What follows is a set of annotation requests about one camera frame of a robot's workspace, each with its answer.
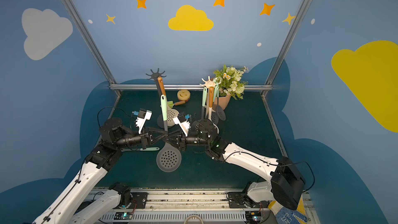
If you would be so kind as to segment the grey skimmer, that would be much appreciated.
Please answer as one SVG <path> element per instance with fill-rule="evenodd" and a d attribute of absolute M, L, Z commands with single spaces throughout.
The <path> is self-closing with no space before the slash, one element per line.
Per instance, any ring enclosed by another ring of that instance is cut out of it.
<path fill-rule="evenodd" d="M 131 152 L 131 151 L 159 151 L 159 147 L 147 147 L 147 148 L 124 148 L 122 152 Z"/>

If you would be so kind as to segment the grey skimmer mint handle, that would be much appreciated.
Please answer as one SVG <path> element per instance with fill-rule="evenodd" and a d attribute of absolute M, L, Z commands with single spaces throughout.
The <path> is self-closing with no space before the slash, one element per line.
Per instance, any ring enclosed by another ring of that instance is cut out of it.
<path fill-rule="evenodd" d="M 207 88 L 203 88 L 203 93 L 202 93 L 202 108 L 201 108 L 201 118 L 199 120 L 196 120 L 192 124 L 192 133 L 197 133 L 198 132 L 198 126 L 201 120 L 204 119 L 205 117 L 205 105 L 206 105 L 206 100 L 207 100 Z"/>
<path fill-rule="evenodd" d="M 160 97 L 161 110 L 162 110 L 162 121 L 164 130 L 168 131 L 167 124 L 167 100 L 165 94 Z M 164 147 L 159 151 L 157 155 L 157 165 L 160 170 L 164 172 L 173 172 L 178 169 L 181 164 L 181 152 L 170 143 L 165 142 Z"/>
<path fill-rule="evenodd" d="M 226 120 L 225 112 L 219 104 L 219 86 L 218 85 L 216 85 L 216 101 L 217 101 L 216 114 L 220 120 L 225 121 Z"/>

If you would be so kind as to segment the cream skimmer wooden handle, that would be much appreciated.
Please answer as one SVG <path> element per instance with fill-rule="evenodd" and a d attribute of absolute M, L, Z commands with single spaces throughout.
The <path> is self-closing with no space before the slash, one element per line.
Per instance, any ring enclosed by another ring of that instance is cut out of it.
<path fill-rule="evenodd" d="M 163 121 L 167 121 L 167 126 L 172 127 L 175 125 L 174 118 L 178 117 L 179 111 L 172 109 L 169 107 L 166 97 L 166 92 L 163 84 L 162 77 L 157 78 L 160 90 L 161 90 L 161 108 L 162 108 L 162 116 Z"/>
<path fill-rule="evenodd" d="M 214 91 L 215 91 L 215 87 L 210 87 L 208 89 L 208 104 L 207 104 L 207 108 L 208 108 L 208 119 L 211 121 L 211 123 L 216 127 L 217 129 L 217 133 L 219 133 L 219 129 L 217 127 L 217 123 L 218 123 L 218 118 L 216 118 L 216 122 L 213 121 L 212 118 L 212 112 L 213 112 L 213 97 L 214 97 Z"/>

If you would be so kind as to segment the cream utensil rack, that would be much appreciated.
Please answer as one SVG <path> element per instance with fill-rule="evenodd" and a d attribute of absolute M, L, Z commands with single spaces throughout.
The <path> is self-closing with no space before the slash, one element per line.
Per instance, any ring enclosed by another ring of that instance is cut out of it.
<path fill-rule="evenodd" d="M 207 88 L 207 100 L 206 100 L 206 105 L 205 105 L 205 114 L 206 113 L 208 113 L 208 108 L 207 108 L 207 104 L 208 104 L 208 89 L 210 88 L 210 87 L 215 87 L 215 89 L 216 89 L 216 83 L 215 82 L 213 82 L 211 79 L 210 79 L 210 77 L 208 77 L 208 80 L 205 80 L 205 79 L 203 79 L 202 78 L 202 81 L 204 82 L 204 84 L 200 84 L 200 86 L 203 86 L 203 88 L 204 87 L 206 87 Z M 216 122 L 216 118 L 218 118 L 218 116 L 217 115 L 212 115 L 212 118 L 213 118 L 213 121 L 214 122 Z"/>

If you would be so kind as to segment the dark grey utensil rack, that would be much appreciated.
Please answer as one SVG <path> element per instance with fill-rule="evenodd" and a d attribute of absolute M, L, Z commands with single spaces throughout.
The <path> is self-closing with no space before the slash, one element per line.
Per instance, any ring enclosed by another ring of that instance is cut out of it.
<path fill-rule="evenodd" d="M 159 68 L 158 68 L 158 70 L 156 71 L 156 72 L 154 72 L 153 70 L 151 70 L 151 72 L 152 72 L 152 74 L 147 74 L 148 76 L 150 76 L 150 79 L 152 79 L 154 82 L 155 82 L 155 84 L 156 84 L 156 87 L 157 87 L 157 90 L 158 90 L 158 94 L 159 94 L 159 97 L 160 97 L 160 99 L 161 99 L 161 90 L 160 90 L 160 87 L 159 87 L 159 84 L 158 84 L 158 81 L 157 81 L 157 78 L 160 76 L 160 77 L 164 77 L 162 74 L 164 73 L 164 72 L 162 72 L 162 73 L 160 73 L 159 72 Z M 164 130 L 167 130 L 169 127 L 167 126 L 167 121 L 163 121 L 163 116 L 162 116 L 162 108 L 161 108 L 161 114 L 158 116 L 158 118 L 157 118 L 157 124 L 158 124 L 158 126 L 160 127 L 160 128 L 163 128 Z"/>

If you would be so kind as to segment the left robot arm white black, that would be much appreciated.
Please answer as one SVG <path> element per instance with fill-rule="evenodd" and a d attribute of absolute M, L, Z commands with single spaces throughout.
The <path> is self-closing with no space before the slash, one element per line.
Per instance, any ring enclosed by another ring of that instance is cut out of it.
<path fill-rule="evenodd" d="M 121 201 L 129 204 L 129 187 L 116 185 L 98 200 L 78 210 L 91 190 L 121 158 L 122 149 L 134 145 L 146 147 L 168 134 L 167 130 L 156 128 L 145 129 L 139 134 L 126 127 L 120 118 L 108 119 L 99 131 L 100 143 L 84 159 L 77 175 L 57 199 L 35 218 L 35 224 L 94 224 Z"/>

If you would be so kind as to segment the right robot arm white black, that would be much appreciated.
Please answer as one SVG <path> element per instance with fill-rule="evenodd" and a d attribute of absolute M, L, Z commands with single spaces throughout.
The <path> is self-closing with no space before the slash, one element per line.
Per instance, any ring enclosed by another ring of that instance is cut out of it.
<path fill-rule="evenodd" d="M 245 188 L 244 193 L 251 201 L 275 200 L 290 210 L 297 210 L 306 180 L 289 158 L 262 156 L 227 142 L 208 119 L 195 121 L 190 128 L 181 124 L 180 128 L 163 140 L 180 150 L 186 146 L 204 146 L 206 154 L 213 160 L 239 166 L 263 178 L 263 182 L 253 182 Z"/>

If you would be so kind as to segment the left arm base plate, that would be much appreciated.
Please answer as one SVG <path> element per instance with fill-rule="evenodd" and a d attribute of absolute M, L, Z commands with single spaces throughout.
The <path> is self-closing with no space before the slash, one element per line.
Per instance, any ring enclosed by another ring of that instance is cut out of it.
<path fill-rule="evenodd" d="M 146 206 L 148 194 L 146 192 L 130 192 L 121 197 L 119 209 L 144 209 Z"/>

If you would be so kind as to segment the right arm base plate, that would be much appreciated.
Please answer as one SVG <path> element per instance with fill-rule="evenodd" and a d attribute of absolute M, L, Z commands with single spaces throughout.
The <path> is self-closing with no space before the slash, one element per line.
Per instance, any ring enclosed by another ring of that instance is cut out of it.
<path fill-rule="evenodd" d="M 229 208 L 259 208 L 260 204 L 254 202 L 245 193 L 228 192 L 227 200 Z"/>

